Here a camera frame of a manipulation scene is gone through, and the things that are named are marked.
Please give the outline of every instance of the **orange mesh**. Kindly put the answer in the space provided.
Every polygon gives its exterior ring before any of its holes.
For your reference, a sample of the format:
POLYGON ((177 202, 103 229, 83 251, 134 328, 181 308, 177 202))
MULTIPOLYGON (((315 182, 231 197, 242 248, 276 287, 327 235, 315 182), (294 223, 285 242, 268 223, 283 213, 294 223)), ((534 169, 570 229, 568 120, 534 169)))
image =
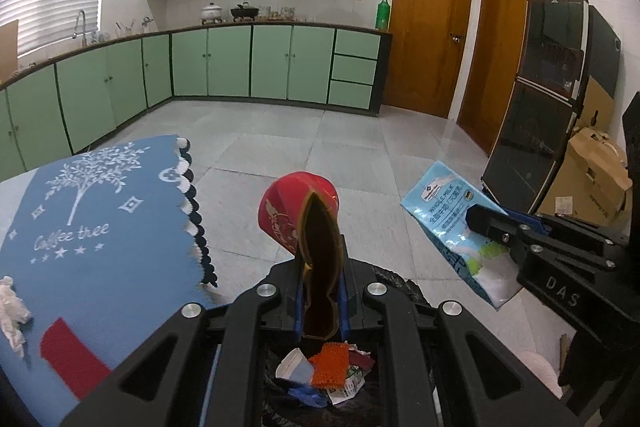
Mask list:
POLYGON ((339 389, 344 387, 349 367, 349 344, 329 342, 322 346, 317 355, 309 359, 314 367, 311 385, 318 389, 339 389))

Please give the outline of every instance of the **white pot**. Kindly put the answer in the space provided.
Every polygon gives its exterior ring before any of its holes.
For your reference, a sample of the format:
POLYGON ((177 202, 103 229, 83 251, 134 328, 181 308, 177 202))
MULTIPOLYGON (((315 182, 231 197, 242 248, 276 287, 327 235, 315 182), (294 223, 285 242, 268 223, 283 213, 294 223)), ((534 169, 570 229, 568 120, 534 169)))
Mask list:
POLYGON ((205 6, 200 12, 200 18, 203 21, 222 19, 222 8, 216 4, 209 3, 209 6, 205 6))

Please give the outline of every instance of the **white tree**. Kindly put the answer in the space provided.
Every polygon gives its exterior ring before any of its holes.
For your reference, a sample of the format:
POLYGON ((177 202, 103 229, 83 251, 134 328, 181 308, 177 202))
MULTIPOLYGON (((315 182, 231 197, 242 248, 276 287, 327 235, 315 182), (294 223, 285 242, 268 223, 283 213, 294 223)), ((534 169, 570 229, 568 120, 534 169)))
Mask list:
POLYGON ((74 201, 74 206, 71 208, 69 220, 66 222, 67 226, 70 226, 73 222, 78 203, 80 203, 89 188, 95 184, 110 183, 115 185, 115 193, 118 194, 126 185, 124 180, 127 177, 124 172, 142 168, 138 158, 149 147, 135 149, 134 145, 134 143, 129 142, 124 147, 107 147, 83 153, 77 160, 73 160, 68 164, 65 163, 64 168, 60 170, 60 174, 55 179, 47 182, 52 187, 47 192, 45 200, 59 192, 61 188, 75 187, 77 190, 76 201, 74 201))

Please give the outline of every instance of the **crumpled tissue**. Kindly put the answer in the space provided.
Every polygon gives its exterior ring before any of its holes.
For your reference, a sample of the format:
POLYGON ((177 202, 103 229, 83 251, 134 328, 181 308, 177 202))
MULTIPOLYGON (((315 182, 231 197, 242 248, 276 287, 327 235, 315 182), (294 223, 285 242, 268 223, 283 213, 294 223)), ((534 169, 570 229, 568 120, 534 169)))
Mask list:
POLYGON ((11 289, 13 285, 14 280, 9 276, 0 279, 0 329, 9 340, 11 348, 22 359, 25 340, 20 324, 26 324, 30 320, 31 312, 11 289))

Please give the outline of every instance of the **refrigerator door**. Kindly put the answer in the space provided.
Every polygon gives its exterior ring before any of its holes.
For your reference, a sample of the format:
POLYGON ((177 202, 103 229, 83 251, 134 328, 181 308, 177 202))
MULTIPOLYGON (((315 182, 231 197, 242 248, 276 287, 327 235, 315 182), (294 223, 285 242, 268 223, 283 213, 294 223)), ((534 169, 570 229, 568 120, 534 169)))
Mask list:
POLYGON ((562 163, 575 122, 569 103, 517 80, 482 182, 497 203, 533 212, 562 163))
POLYGON ((518 76, 564 99, 576 98, 586 48, 585 0, 528 0, 518 76))

